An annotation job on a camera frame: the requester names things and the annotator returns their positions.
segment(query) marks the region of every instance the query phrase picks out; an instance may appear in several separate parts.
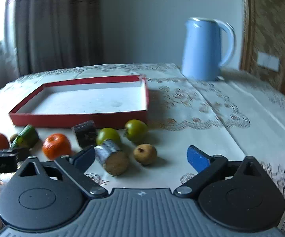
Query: pitcher lid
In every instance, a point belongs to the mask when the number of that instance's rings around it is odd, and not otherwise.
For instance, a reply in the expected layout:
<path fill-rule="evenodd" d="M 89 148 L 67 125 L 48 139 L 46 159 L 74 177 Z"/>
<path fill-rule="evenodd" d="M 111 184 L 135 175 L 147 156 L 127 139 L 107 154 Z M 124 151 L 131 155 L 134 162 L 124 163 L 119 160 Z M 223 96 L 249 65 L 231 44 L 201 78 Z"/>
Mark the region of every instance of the pitcher lid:
<path fill-rule="evenodd" d="M 216 20 L 212 20 L 212 19 L 207 19 L 207 18 L 199 18 L 199 17 L 196 17 L 196 18 L 189 18 L 189 20 L 194 20 L 194 21 L 210 21 L 210 22 L 216 22 Z"/>

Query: white tablecloth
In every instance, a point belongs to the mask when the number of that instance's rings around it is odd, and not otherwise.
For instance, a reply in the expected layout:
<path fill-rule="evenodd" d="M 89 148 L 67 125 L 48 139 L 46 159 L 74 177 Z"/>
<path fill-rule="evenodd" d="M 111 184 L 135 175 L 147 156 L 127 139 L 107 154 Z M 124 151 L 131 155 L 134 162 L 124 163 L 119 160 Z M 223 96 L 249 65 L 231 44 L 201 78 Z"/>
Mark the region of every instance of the white tablecloth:
<path fill-rule="evenodd" d="M 60 69 L 24 76 L 0 90 L 0 132 L 8 137 L 14 127 L 8 112 L 43 83 L 108 75 L 144 74 L 149 88 L 149 133 L 145 143 L 154 145 L 159 159 L 141 166 L 131 158 L 127 172 L 111 177 L 98 162 L 88 169 L 93 180 L 111 191 L 115 187 L 174 190 L 197 172 L 188 164 L 186 150 L 195 145 L 209 155 L 222 154 L 241 161 L 255 156 L 285 197 L 285 96 L 246 72 L 223 71 L 224 80 L 187 80 L 174 64 L 99 65 Z M 38 129 L 43 140 L 65 134 L 79 151 L 69 129 Z M 123 149 L 134 145 L 122 138 Z M 46 160 L 40 146 L 34 154 Z M 279 224 L 285 232 L 285 213 Z"/>

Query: red box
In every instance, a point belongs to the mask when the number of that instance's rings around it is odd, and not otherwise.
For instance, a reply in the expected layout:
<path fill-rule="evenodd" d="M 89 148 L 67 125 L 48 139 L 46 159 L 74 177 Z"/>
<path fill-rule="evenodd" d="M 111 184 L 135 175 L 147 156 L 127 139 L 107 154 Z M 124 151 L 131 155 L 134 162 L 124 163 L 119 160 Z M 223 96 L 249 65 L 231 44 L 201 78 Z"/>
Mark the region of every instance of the red box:
<path fill-rule="evenodd" d="M 46 83 L 10 112 L 14 125 L 70 128 L 93 120 L 97 128 L 147 122 L 148 89 L 139 75 L 93 77 Z"/>

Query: green tomato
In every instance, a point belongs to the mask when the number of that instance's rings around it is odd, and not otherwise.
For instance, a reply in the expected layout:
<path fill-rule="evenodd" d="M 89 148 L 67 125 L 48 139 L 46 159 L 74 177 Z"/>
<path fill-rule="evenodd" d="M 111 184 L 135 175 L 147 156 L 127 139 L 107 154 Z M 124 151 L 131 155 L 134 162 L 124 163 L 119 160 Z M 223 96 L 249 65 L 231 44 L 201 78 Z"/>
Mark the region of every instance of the green tomato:
<path fill-rule="evenodd" d="M 101 145 L 106 139 L 111 139 L 117 145 L 121 144 L 121 138 L 118 132 L 113 128 L 103 128 L 99 131 L 98 137 L 96 138 L 96 144 Z"/>
<path fill-rule="evenodd" d="M 147 125 L 138 119 L 132 119 L 125 125 L 125 136 L 132 142 L 140 141 L 146 135 L 147 131 Z"/>

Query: screw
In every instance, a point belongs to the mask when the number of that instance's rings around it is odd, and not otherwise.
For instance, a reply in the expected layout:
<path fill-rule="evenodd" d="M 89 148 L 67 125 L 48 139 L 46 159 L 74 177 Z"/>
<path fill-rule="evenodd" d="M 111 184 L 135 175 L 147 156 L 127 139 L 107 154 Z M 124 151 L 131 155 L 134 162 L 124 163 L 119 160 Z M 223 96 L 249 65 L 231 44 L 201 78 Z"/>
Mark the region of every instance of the screw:
<path fill-rule="evenodd" d="M 178 194 L 189 194 L 192 192 L 192 188 L 188 186 L 180 186 L 177 188 Z"/>
<path fill-rule="evenodd" d="M 105 193 L 105 189 L 101 186 L 97 186 L 97 187 L 92 187 L 90 189 L 90 193 L 93 194 L 93 195 L 101 195 L 103 193 Z"/>

